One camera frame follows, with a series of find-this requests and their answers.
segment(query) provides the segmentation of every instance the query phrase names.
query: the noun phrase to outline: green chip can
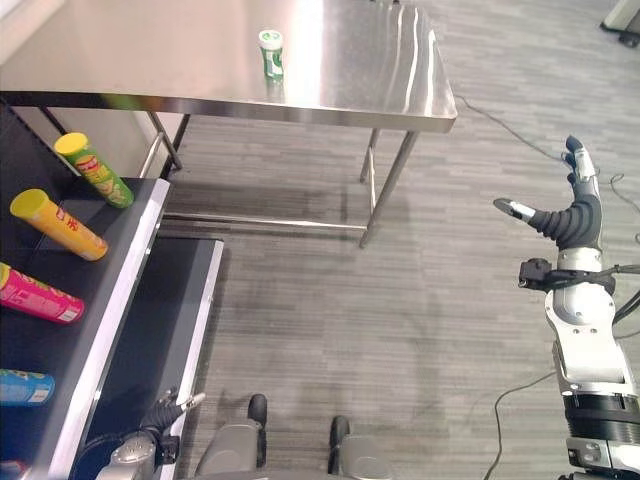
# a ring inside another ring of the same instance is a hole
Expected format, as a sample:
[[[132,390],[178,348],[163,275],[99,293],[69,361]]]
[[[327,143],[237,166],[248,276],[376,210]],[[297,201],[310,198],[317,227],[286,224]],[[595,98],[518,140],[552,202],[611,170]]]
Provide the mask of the green chip can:
[[[84,133],[67,133],[56,141],[53,148],[96,187],[110,205],[127,208],[133,203],[133,193],[129,187],[100,159]]]
[[[258,35],[264,74],[269,78],[281,79],[282,68],[282,34],[277,30],[263,30]]]

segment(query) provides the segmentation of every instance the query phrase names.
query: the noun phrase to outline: black wheel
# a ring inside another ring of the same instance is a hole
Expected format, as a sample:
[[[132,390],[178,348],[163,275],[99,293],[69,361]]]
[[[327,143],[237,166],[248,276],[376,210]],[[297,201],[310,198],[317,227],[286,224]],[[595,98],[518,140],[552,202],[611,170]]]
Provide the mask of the black wheel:
[[[256,458],[256,467],[264,467],[267,462],[267,397],[261,393],[256,393],[249,401],[247,409],[247,417],[260,424],[258,432],[258,457]]]
[[[340,473],[340,444],[344,437],[351,433],[349,420],[347,417],[338,415],[333,417],[331,422],[331,432],[329,432],[329,466],[327,472],[333,475]]]
[[[262,428],[267,425],[267,397],[256,393],[249,401],[247,417],[258,422]]]
[[[625,47],[636,48],[638,46],[638,43],[640,43],[640,36],[628,32],[623,32],[618,37],[618,41]]]

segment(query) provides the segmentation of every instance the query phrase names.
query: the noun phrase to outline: stainless steel table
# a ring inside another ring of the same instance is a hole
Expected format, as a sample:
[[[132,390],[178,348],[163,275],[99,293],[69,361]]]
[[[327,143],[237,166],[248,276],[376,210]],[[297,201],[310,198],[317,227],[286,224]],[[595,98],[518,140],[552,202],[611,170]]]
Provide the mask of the stainless steel table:
[[[265,78],[258,32],[284,35],[284,80]],[[67,0],[0,69],[13,105],[145,110],[177,168],[154,112],[372,128],[360,181],[366,225],[166,213],[166,218],[352,229],[364,246],[420,131],[448,132],[455,102],[425,12],[365,0]],[[407,133],[380,195],[381,129]]]

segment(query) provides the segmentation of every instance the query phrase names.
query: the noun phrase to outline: shelf edge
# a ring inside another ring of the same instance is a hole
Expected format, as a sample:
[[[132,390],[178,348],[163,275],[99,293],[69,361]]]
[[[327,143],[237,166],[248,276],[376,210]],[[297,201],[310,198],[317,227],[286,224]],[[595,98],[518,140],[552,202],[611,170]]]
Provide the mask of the shelf edge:
[[[160,214],[169,191],[169,185],[169,182],[165,180],[158,179],[156,181],[149,202],[140,217],[138,229],[69,402],[59,441],[49,466],[48,478],[50,479],[66,479],[71,471],[91,406],[97,400],[96,390],[113,346],[118,326],[122,321],[144,257],[148,254],[149,243],[159,226]]]

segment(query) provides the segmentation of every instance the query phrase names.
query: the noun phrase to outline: blue chip can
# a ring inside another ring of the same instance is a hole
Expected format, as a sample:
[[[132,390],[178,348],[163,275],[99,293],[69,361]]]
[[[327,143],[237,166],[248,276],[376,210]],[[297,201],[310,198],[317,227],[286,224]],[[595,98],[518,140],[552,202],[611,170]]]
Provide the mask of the blue chip can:
[[[33,407],[53,395],[55,381],[44,373],[0,369],[0,405]]]

